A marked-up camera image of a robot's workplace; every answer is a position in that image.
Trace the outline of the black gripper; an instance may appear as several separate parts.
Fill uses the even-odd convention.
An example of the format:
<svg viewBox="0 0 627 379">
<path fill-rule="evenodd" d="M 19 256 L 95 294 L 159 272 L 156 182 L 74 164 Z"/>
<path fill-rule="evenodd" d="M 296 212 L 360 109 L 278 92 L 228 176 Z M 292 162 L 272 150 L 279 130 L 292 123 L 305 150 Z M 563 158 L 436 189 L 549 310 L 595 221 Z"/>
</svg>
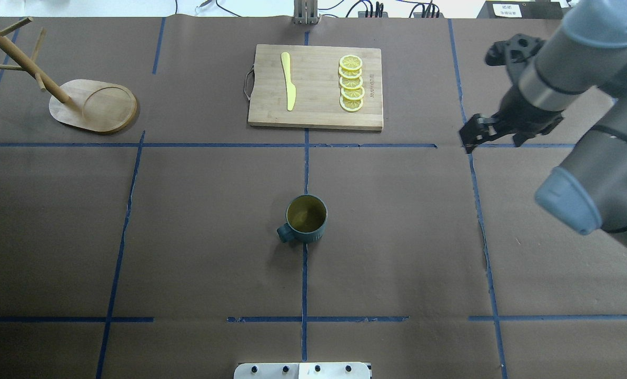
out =
<svg viewBox="0 0 627 379">
<path fill-rule="evenodd" d="M 560 111 L 545 111 L 530 104 L 518 86 L 513 85 L 503 96 L 500 108 L 494 115 L 474 114 L 460 129 L 460 139 L 465 153 L 503 136 L 513 135 L 513 144 L 522 146 L 537 135 L 546 136 L 564 120 Z"/>
</svg>

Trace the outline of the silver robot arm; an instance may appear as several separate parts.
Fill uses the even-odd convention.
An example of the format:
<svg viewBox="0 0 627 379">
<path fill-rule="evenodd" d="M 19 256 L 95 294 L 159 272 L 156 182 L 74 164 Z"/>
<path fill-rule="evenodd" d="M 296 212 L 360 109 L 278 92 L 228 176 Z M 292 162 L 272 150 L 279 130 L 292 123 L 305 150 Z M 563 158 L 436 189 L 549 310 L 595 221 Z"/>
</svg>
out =
<svg viewBox="0 0 627 379">
<path fill-rule="evenodd" d="M 627 249 L 627 1 L 578 1 L 549 38 L 497 41 L 485 63 L 505 67 L 511 86 L 495 113 L 461 127 L 468 154 L 505 136 L 520 148 L 552 133 L 584 96 L 606 98 L 582 111 L 590 125 L 534 199 L 576 233 L 602 231 Z"/>
</svg>

